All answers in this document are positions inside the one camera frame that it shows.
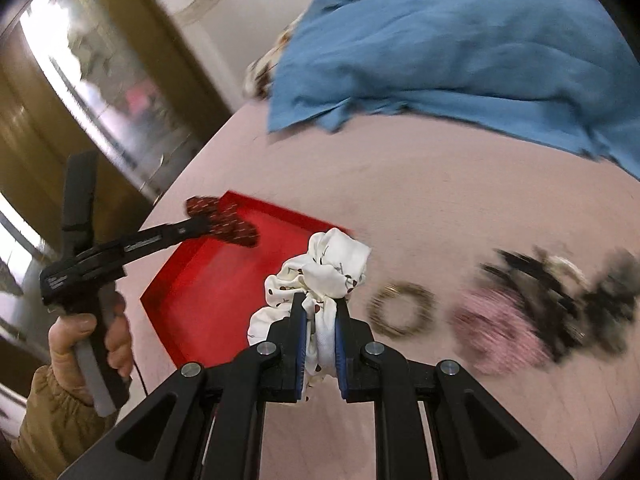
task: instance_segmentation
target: red tray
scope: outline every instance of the red tray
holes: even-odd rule
[[[221,202],[238,204],[238,214],[258,229],[258,246],[212,237],[187,240],[140,298],[177,367],[189,361],[207,367],[226,363],[246,348],[249,319],[266,304],[265,278],[279,272],[285,260],[306,253],[313,233],[335,227],[233,191]]]

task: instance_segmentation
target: metal screw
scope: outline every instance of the metal screw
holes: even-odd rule
[[[460,365],[451,359],[447,359],[440,363],[440,370],[442,370],[444,374],[455,375],[460,371]]]
[[[276,351],[277,346],[271,341],[263,341],[257,347],[258,354],[271,355]]]
[[[377,341],[371,341],[364,345],[364,351],[370,355],[380,355],[385,351],[385,346]]]
[[[202,366],[198,363],[187,363],[182,368],[180,368],[180,373],[184,377],[195,377],[202,371]]]

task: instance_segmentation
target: table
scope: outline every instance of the table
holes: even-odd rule
[[[493,248],[530,253],[537,244],[570,257],[587,276],[613,248],[640,249],[640,182],[611,163],[410,114],[358,116],[337,134],[301,127],[267,135],[267,111],[265,103],[239,110],[144,227],[180,221],[185,199],[228,189],[344,225],[372,247],[367,283],[350,301],[353,317],[365,319],[367,301],[390,280],[436,295],[431,335],[378,338],[409,359],[465,365],[447,312],[478,264],[494,259]],[[129,264],[118,282],[150,388],[175,367],[139,298],[171,253]],[[577,353],[560,366],[476,378],[574,478],[594,480],[640,413],[639,330],[620,358]],[[135,387],[132,404],[139,400]],[[347,406],[331,381],[305,406],[269,405],[261,478],[375,478],[372,414],[369,405]]]

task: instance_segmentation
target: brown sleeve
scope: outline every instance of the brown sleeve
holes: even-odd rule
[[[33,376],[15,455],[34,480],[55,480],[115,424],[63,390],[48,366]]]

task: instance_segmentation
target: blue cloth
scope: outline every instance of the blue cloth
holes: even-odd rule
[[[409,108],[640,178],[640,66],[597,0],[314,0],[272,92],[270,131]]]

